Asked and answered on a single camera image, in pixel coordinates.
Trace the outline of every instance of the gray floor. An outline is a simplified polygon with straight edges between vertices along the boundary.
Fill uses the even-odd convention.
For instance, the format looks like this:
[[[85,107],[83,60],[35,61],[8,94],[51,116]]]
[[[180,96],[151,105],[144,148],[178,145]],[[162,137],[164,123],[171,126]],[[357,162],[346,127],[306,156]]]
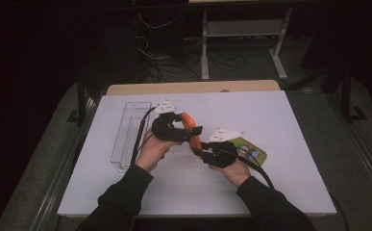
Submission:
[[[266,52],[271,42],[272,39],[258,38],[260,45],[248,47],[249,51],[211,51],[211,81],[273,79],[285,87],[311,73],[300,68],[309,41],[289,38],[280,54],[288,80],[280,81]],[[197,55],[181,65],[193,67],[199,74],[198,61]],[[165,66],[164,69],[170,71],[161,72],[167,82],[196,81],[197,78],[194,72],[181,67]],[[349,125],[338,112],[339,91],[323,93],[320,90],[322,81],[320,78],[300,90],[288,91],[287,97],[320,174],[341,205],[351,230],[372,231],[372,100],[367,90],[354,81],[352,104],[360,106],[368,119]],[[149,78],[147,82],[153,82],[153,79]],[[75,122],[67,122],[70,112],[77,110],[76,93],[76,86],[72,86],[54,112],[0,220],[0,230],[73,230],[81,221],[56,215],[67,183],[66,176],[72,169],[70,153],[84,138],[89,125],[87,122],[78,127]],[[320,231],[345,230],[340,213],[311,220]]]

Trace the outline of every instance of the person's left hand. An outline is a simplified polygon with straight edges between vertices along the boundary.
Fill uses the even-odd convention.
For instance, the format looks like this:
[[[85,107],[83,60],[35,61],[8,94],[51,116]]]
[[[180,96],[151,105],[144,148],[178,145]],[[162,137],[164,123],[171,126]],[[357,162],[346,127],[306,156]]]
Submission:
[[[158,165],[158,161],[163,158],[171,146],[179,144],[174,141],[162,141],[153,135],[151,130],[144,134],[144,145],[141,147],[140,154],[135,165],[151,172]]]

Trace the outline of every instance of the orange object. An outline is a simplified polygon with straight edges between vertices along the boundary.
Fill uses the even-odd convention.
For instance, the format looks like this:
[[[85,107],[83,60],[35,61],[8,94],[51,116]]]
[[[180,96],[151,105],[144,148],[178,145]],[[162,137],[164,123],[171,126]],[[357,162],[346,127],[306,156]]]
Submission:
[[[192,117],[189,116],[187,113],[182,113],[182,123],[183,123],[183,126],[185,127],[185,129],[188,129],[188,130],[191,130],[191,128],[197,127],[197,125],[195,124],[194,119],[192,119]],[[190,148],[198,148],[198,149],[201,150],[202,147],[201,147],[200,138],[198,136],[192,137],[189,140],[189,147]]]

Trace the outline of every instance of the black long-sleeve shirt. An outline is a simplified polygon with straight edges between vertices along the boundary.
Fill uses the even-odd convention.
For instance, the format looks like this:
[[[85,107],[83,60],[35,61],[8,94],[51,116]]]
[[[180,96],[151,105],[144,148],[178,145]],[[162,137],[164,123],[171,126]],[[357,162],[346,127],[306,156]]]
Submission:
[[[122,180],[98,198],[98,207],[77,230],[131,230],[133,217],[140,212],[141,199],[152,179],[143,168],[130,167]],[[281,192],[269,189],[253,176],[239,186],[236,194],[245,202],[260,230],[315,230],[309,218]]]

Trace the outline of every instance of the hand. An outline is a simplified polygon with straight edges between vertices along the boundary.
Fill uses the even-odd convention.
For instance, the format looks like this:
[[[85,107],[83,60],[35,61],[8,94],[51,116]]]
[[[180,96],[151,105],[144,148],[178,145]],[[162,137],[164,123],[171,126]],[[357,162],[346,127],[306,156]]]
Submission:
[[[140,154],[135,165],[151,172],[158,165],[158,161],[164,157],[170,147],[179,144],[174,141],[162,141],[153,135],[151,130],[144,134],[144,145],[141,147]]]
[[[228,167],[221,168],[209,165],[209,168],[222,172],[225,178],[227,178],[237,188],[251,176],[248,166],[238,159]]]

